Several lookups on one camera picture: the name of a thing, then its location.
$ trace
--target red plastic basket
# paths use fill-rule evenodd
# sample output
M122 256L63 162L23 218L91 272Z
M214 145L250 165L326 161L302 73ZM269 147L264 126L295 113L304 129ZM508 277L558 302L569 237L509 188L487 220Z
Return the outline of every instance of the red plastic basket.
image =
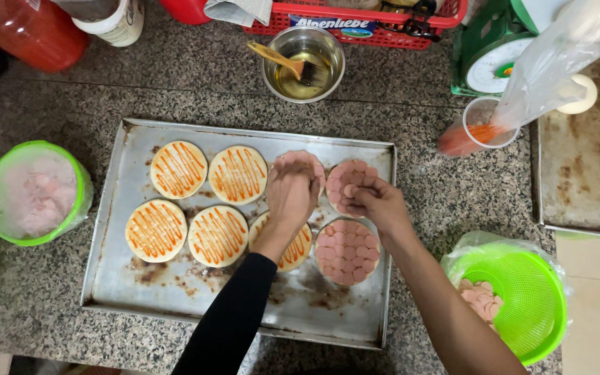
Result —
M270 26L254 21L251 27L242 27L246 33L276 35L290 26L289 14L305 18L338 17L341 19L360 19L362 21L380 21L394 25L403 25L411 15L408 13L388 13L379 11L363 11L359 9L333 8L324 6L325 0L279 0L272 4ZM430 17L430 27L436 27L439 35L442 30L458 26L467 13L467 0L445 0L435 16ZM343 35L340 30L328 30L342 43L357 43L396 47L406 49L426 49L432 41L411 37L404 33L396 33L377 26L374 35L369 38L354 38Z

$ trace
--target baking tray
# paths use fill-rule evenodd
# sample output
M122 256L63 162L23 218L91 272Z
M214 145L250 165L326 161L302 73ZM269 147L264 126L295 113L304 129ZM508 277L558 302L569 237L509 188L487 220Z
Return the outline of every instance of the baking tray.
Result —
M550 229L600 235L600 59L580 73L596 84L595 105L532 127L534 214Z
M163 199L149 178L149 164L160 147L175 140L196 144L207 160L233 145L258 150L268 166L282 153L301 149L316 155L326 172L343 160L360 159L395 184L397 150L393 143L124 119L101 196L82 307L195 324L244 259L232 266L210 268L194 260L185 245L172 260L148 264L129 249L124 229L131 212L145 201ZM187 222L203 208L224 204L208 182L195 195L174 202L187 215ZM249 225L267 211L264 199L236 208ZM313 238L322 226L338 217L322 194L309 219ZM369 220L359 221L377 233ZM275 277L259 333L381 349L385 346L390 277L391 257L382 249L379 266L367 281L352 287L336 285L322 275L312 247L300 267Z

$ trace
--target alpenliebe label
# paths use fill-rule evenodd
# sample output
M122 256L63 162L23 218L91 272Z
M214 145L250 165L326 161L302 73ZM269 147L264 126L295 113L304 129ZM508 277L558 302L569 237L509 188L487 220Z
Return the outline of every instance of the alpenliebe label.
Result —
M334 17L326 18L304 18L298 15L289 14L291 27L296 25L306 25L320 27L326 30L341 30L346 37L369 38L374 34L377 27L375 21L362 21L360 19L341 19Z

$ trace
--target granite countertop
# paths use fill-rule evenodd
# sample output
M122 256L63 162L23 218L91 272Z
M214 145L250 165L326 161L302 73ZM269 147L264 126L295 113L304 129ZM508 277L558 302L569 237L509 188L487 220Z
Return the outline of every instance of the granite countertop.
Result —
M437 154L439 134L469 98L449 90L451 34L426 51L345 45L347 70L333 95L296 105L267 90L245 34L213 21L177 23L149 2L131 47L94 39L68 72L13 64L0 80L0 157L14 145L47 140L68 149L91 174L89 217L55 241L20 248L0 239L0 352L169 374L193 327L170 320L82 310L79 296L96 210L117 127L124 117L188 124L392 141L398 186L427 248L440 258L470 230L541 243L552 232L531 217L529 132L504 149L468 158ZM388 345L358 350L256 337L242 374L287 374L356 366L380 374L442 374L413 299L393 267ZM529 367L560 374L561 353Z

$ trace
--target green bucket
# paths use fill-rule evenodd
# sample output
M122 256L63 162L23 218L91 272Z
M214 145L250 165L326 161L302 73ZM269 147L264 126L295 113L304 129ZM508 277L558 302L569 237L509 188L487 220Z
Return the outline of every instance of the green bucket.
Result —
M457 260L453 269L466 269L462 278L471 282L492 284L504 301L494 325L523 365L544 359L566 332L566 296L557 273L537 254L511 244L479 248Z
M29 236L19 238L14 235L11 235L10 233L7 233L7 229L3 226L0 226L0 237L2 237L8 242L12 242L20 246L40 245L42 243L46 243L55 239L56 237L64 234L65 232L70 231L74 227L77 227L87 217L87 213L89 211L89 208L91 207L92 199L94 197L94 187L92 185L88 171L85 169L85 167L83 167L82 164L80 164L78 160L76 160L76 158L74 158L71 155L70 152L50 142L29 141L15 146L11 149L11 151L8 151L0 159L0 199L1 196L6 193L3 179L4 172L7 170L7 168L15 165L15 163L21 158L29 158L30 155L32 155L35 152L39 152L40 150L53 151L55 153L58 153L60 156L66 158L71 163L73 171L75 172L77 193L69 215L52 232L46 235L42 235L41 237L36 238L30 238ZM0 215L3 214L5 214L5 212L3 209L0 208Z

